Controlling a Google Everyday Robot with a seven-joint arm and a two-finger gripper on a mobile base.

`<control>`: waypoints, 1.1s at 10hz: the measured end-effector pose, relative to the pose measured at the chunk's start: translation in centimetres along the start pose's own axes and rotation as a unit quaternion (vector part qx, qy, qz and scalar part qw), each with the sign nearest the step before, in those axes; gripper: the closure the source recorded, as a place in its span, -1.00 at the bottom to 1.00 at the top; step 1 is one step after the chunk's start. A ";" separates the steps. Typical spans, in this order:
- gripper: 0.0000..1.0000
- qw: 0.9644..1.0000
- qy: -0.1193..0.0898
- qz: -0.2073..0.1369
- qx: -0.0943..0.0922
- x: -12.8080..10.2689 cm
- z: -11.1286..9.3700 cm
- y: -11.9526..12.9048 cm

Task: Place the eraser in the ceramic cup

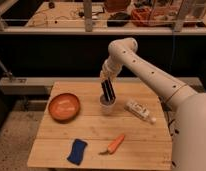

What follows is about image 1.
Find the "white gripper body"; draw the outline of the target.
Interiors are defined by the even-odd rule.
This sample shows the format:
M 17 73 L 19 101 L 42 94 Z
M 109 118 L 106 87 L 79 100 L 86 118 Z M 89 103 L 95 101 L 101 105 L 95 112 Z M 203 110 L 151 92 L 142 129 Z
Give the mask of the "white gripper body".
M 100 71 L 100 79 L 101 81 L 105 81 L 110 79 L 113 81 L 118 74 L 120 73 L 120 65 L 106 59 L 102 65 L 102 69 Z

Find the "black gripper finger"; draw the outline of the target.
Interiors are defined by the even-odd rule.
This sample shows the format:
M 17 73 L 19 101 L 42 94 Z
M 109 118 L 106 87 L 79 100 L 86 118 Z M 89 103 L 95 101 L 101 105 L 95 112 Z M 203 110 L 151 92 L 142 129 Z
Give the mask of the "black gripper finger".
M 107 79 L 107 87 L 110 100 L 114 101 L 116 99 L 116 96 L 110 78 Z
M 104 93 L 105 100 L 108 102 L 109 97 L 108 97 L 108 92 L 107 92 L 107 89 L 106 89 L 105 82 L 101 82 L 101 87 L 102 87 L 102 90 L 103 90 L 103 93 Z

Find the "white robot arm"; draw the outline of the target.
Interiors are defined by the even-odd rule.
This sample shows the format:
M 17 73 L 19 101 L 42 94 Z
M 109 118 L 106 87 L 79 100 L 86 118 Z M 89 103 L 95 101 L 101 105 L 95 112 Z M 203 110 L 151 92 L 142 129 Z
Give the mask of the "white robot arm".
M 145 61 L 137 49 L 134 38 L 112 41 L 100 77 L 114 79 L 123 66 L 138 76 L 175 112 L 171 170 L 206 171 L 206 93 Z

